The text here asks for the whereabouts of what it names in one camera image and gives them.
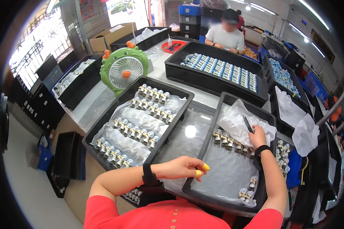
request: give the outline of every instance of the black cap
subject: black cap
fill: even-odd
[[[239,15],[233,9],[226,9],[225,11],[223,11],[222,18],[231,25],[237,25],[239,22]]]

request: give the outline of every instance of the red plate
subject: red plate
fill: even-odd
[[[177,52],[182,46],[184,46],[185,44],[187,44],[187,42],[186,42],[186,41],[172,41],[172,45],[174,45],[174,44],[176,44],[176,45],[174,46],[173,51],[170,51],[170,47],[169,47],[169,45],[168,45],[168,42],[162,44],[162,49],[163,49],[163,51],[168,52],[168,53],[175,53],[175,52]]]

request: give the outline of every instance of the green dragon fan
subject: green dragon fan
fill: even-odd
[[[129,41],[127,46],[109,56],[106,51],[103,56],[106,59],[102,60],[101,80],[115,93],[116,98],[138,77],[147,76],[148,73],[147,55]]]

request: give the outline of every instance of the hand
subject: hand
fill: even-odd
[[[223,45],[218,44],[218,43],[216,43],[216,44],[214,45],[214,47],[225,49],[225,47],[224,47]]]
[[[266,145],[266,136],[264,129],[259,125],[253,125],[252,128],[254,129],[254,133],[248,133],[250,137],[251,143],[257,149],[262,145]]]
[[[230,52],[233,52],[233,53],[236,53],[236,54],[238,54],[239,52],[238,52],[238,50],[237,49],[235,49],[235,48],[230,48],[229,49],[229,51]]]
[[[151,165],[152,172],[157,178],[178,179],[182,177],[196,177],[201,181],[201,176],[206,175],[210,168],[197,158],[181,156],[169,162]]]

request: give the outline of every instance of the red shirt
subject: red shirt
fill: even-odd
[[[237,27],[239,28],[239,29],[242,29],[242,25],[245,23],[245,21],[243,20],[243,17],[241,17],[240,15],[239,15],[239,23],[237,24]]]
[[[265,209],[256,214],[245,229],[279,229],[282,214]],[[84,228],[148,228],[148,229],[229,229],[222,219],[204,212],[184,199],[165,200],[140,207],[123,215],[117,212],[113,200],[105,196],[92,196],[87,200]]]

